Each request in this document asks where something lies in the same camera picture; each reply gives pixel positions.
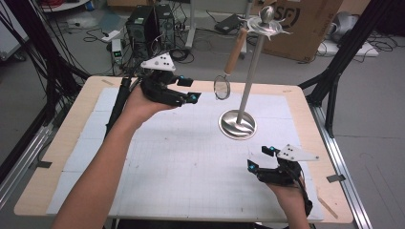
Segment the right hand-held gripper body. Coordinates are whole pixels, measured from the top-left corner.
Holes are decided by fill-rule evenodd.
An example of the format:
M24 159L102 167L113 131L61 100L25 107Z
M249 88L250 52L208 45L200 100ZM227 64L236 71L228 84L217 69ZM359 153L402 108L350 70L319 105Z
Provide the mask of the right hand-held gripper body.
M273 183L280 186L289 186L299 180L302 172L300 161L316 161L319 159L319 156L290 144L279 150L275 157L278 166L276 168L261 168L259 166L256 177L264 183Z

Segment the silver metal stand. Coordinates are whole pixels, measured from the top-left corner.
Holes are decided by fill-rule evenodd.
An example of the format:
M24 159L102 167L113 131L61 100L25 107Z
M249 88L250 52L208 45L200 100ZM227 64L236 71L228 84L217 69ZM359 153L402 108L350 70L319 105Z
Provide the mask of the silver metal stand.
M276 10L272 6L263 7L257 16L246 19L247 34L258 35L253 56L250 61L248 74L242 94L241 104L238 110L229 110L221 114L219 127L224 135L237 140L245 140L253 137L257 131L257 124L253 116L245 111L253 78L259 62L260 53L265 40L279 33L288 33L281 26L281 20L275 19Z

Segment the wooden handle mesh strainer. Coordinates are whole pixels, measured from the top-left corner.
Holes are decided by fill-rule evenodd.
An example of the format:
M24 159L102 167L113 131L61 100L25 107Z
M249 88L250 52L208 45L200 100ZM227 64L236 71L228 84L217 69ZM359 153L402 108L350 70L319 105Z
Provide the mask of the wooden handle mesh strainer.
M236 66L246 36L247 36L247 29L241 28L238 37L236 38L235 45L224 66L224 73L218 75L214 80L213 85L214 93L216 97L220 100L228 99L230 96L231 90L228 77L232 74Z

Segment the person's left hand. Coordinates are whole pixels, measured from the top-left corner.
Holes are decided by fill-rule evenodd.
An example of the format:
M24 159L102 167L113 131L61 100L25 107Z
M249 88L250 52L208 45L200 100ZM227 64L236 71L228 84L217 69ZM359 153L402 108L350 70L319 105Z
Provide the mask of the person's left hand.
M149 100L144 96L141 87L136 86L129 95L120 117L126 124L137 129L154 114L171 109L174 109L174 106Z

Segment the thin wooden stick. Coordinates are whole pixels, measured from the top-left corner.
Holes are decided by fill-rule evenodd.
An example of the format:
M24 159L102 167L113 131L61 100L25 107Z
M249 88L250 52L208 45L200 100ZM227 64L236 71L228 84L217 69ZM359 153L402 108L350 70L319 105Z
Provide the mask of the thin wooden stick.
M317 199L319 201L319 203L323 206L323 208L325 209L325 211L328 212L328 215L334 217L335 219L338 219L338 215L333 211L333 209L325 202L324 199L322 199L321 197L321 193L320 193L320 188L316 187L316 192L317 192Z

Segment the white device green light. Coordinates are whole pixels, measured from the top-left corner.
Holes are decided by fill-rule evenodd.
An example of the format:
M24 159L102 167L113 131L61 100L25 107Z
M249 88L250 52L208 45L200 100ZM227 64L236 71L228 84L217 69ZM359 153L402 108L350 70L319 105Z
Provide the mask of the white device green light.
M122 45L121 45L121 40L120 39L113 39L111 42L111 53L114 61L117 64L122 63Z

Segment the black computer tower green label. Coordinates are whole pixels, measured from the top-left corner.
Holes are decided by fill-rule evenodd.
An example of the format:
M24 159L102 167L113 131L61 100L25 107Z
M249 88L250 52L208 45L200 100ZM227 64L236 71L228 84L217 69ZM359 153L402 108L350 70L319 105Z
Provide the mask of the black computer tower green label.
M152 42L158 36L154 7L137 5L125 26L135 55L148 59Z

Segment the white grid mat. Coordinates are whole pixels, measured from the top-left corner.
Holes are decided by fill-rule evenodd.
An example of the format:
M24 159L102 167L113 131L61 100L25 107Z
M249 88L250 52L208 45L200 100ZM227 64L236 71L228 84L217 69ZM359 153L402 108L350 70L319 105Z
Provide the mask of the white grid mat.
M285 221L276 197L251 168L276 167L276 157L263 154L263 147L275 147L302 167L320 156L302 147L283 95L251 95L246 110L256 121L255 135L225 136L220 115L240 100L238 93L220 101L204 92L197 104L159 112L144 123L132 138L110 217Z

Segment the flat black device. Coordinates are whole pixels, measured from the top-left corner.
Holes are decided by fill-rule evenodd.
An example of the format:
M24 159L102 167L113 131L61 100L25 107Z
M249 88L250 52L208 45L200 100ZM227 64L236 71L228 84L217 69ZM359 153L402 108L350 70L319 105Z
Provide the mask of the flat black device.
M228 34L231 31L237 29L241 25L241 23L242 20L240 19L240 17L237 14L233 13L221 22L217 23L214 26L214 29L216 31L219 31L220 33Z

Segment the white power strip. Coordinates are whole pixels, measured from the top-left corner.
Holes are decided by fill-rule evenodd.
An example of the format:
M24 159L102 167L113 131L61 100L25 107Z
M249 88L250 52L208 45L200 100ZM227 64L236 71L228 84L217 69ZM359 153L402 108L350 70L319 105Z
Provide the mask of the white power strip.
M101 40L103 42L110 42L112 39L115 39L118 35L120 35L120 31L111 31L104 35Z

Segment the white flat board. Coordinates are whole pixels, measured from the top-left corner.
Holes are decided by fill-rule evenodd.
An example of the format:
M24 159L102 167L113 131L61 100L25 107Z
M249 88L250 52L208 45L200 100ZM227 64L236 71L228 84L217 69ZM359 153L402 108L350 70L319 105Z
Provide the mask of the white flat board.
M345 51L346 49L341 46L338 47L338 44L331 40L324 40L320 43L317 52L324 56L336 55L341 50ZM366 56L366 57L378 57L379 52L368 42L365 42L355 54L356 56Z

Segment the white round table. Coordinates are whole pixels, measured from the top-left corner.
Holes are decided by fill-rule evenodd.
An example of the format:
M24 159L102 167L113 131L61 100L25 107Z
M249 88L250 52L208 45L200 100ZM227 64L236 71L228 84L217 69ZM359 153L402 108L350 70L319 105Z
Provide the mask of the white round table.
M43 7L42 10L44 12L54 12L54 11L63 11L63 10L71 10L77 7L84 6L87 2L90 0L78 0L77 2L64 2L60 4L59 6L54 6L54 7Z

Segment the grey rounded device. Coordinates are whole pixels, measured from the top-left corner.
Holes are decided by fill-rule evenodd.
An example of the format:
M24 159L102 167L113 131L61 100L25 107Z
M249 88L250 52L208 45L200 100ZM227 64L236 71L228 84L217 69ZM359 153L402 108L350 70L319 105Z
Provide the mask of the grey rounded device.
M328 36L332 41L338 43L348 31L353 29L357 21L358 17L356 15L347 11L338 12L330 24Z

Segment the white metal frame leg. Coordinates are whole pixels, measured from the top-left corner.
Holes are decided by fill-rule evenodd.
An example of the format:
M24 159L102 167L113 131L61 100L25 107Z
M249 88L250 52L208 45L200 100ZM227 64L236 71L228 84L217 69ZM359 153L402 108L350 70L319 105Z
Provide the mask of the white metal frame leg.
M189 8L190 28L189 28L189 31L187 34L187 39L186 39L185 45L184 45L187 49L192 49L195 32L196 32L196 21L195 21L196 1L197 0L190 0L190 8Z

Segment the black metal frame stand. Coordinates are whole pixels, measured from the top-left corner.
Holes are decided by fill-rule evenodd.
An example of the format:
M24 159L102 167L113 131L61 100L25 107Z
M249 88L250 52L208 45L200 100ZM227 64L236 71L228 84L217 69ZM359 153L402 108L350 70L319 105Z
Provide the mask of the black metal frame stand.
M372 34L373 30L381 22L388 21L389 18L393 17L394 10L401 5L405 6L405 0L371 0L341 45L346 50L341 50L336 54L327 68L321 73L299 84L302 90L311 86L314 87L312 92L306 96L307 102L314 107L321 107L324 98L328 98L325 127L330 136L334 137L334 111L341 75L355 57L357 50Z
M57 102L62 98L72 101L78 95L81 86L76 81L75 75L83 80L90 77L73 61L64 58L57 49L46 30L48 20L43 14L39 0L0 0L0 9L4 6L7 6L10 12L0 12L0 22L32 61L34 72L45 92L46 103L0 165L0 183L11 174L11 169L22 157L33 134L43 124L50 123L55 115Z

